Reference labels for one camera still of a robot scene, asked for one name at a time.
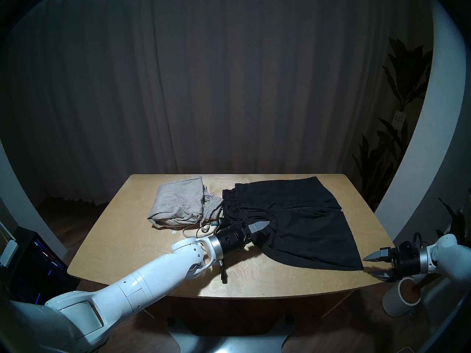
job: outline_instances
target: fabric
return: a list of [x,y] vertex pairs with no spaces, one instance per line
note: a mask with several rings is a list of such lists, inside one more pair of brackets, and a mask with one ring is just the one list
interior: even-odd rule
[[216,220],[219,210],[222,207],[222,197],[213,195],[210,192],[204,192],[203,218],[202,223],[210,220]]
[[138,173],[355,177],[362,133],[398,103],[381,65],[389,36],[417,34],[410,5],[42,0],[0,52],[2,112],[27,150],[7,156],[30,158],[51,196],[96,204]]
[[203,217],[203,197],[201,177],[164,183],[157,189],[147,220],[156,227],[195,224]]
[[271,259],[305,268],[363,269],[341,207],[317,177],[237,183],[222,198],[231,226],[269,221],[252,241]]

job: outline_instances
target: curtain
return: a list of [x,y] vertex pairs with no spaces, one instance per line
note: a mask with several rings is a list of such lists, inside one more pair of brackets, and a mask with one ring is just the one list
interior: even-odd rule
[[43,0],[1,51],[4,104],[50,195],[134,173],[346,173],[395,100],[408,0]]

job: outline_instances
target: wooden table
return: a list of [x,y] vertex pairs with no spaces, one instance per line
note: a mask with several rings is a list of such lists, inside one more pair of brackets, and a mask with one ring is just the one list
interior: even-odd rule
[[[147,214],[157,187],[165,182],[194,175],[132,175],[121,187],[93,226],[68,272],[71,275],[111,284],[162,254],[183,239],[181,232],[156,229]],[[269,179],[297,179],[317,176],[342,206],[363,258],[380,247],[393,246],[371,209],[345,175],[202,175],[211,193],[221,195],[235,183]],[[222,284],[219,266],[201,277],[185,281],[171,292],[179,297],[298,297],[352,290],[380,283],[366,271],[328,271],[282,265],[261,253],[251,243],[245,251],[224,258],[227,284]],[[373,263],[363,262],[368,268]],[[374,267],[388,268],[386,263]]]

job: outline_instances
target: metal base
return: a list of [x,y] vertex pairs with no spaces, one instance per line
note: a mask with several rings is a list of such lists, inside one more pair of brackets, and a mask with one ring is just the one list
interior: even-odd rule
[[293,317],[282,317],[263,335],[198,336],[193,335],[178,319],[170,319],[167,330],[185,353],[281,353],[281,346],[293,330]]

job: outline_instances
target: black shorts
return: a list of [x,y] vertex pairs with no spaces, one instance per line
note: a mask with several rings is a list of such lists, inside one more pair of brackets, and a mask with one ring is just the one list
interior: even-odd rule
[[271,259],[295,267],[363,269],[341,207],[317,177],[237,183],[222,198],[231,226],[269,221],[252,241]]

